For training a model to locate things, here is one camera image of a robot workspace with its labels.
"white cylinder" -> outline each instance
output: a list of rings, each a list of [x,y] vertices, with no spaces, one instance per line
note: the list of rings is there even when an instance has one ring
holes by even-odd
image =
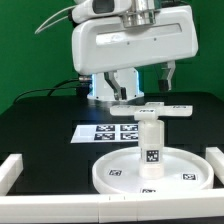
[[[164,123],[162,121],[139,122],[139,147],[141,148],[139,175],[146,179],[163,177]]]

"black cable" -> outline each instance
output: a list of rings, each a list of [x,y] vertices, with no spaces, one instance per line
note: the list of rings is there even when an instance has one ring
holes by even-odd
[[[43,91],[55,91],[55,90],[63,90],[63,89],[75,89],[76,86],[70,86],[70,87],[62,87],[62,88],[47,88],[47,89],[35,89],[35,90],[30,90],[24,93],[21,93],[19,96],[17,96],[14,101],[13,104],[16,104],[17,101],[24,95],[30,94],[30,93],[35,93],[35,92],[43,92]]]
[[[71,82],[79,82],[79,79],[69,79],[69,80],[65,80],[63,82],[60,82],[58,83],[56,86],[53,87],[53,89],[47,94],[47,96],[51,96],[52,93],[57,90],[58,87],[60,86],[63,86],[63,85],[66,85],[68,83],[71,83]]]

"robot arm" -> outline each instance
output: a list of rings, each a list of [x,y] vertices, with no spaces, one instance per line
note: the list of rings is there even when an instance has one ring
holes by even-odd
[[[175,60],[195,56],[198,42],[191,7],[159,9],[158,2],[87,0],[78,5],[72,12],[73,20],[82,22],[72,36],[76,71],[90,75],[165,63],[159,85],[170,90]]]

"white robot body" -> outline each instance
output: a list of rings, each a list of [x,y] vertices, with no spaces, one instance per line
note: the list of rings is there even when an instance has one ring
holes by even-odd
[[[161,9],[156,24],[125,28],[121,17],[89,20],[72,36],[75,69],[82,75],[189,58],[198,50],[189,6]]]

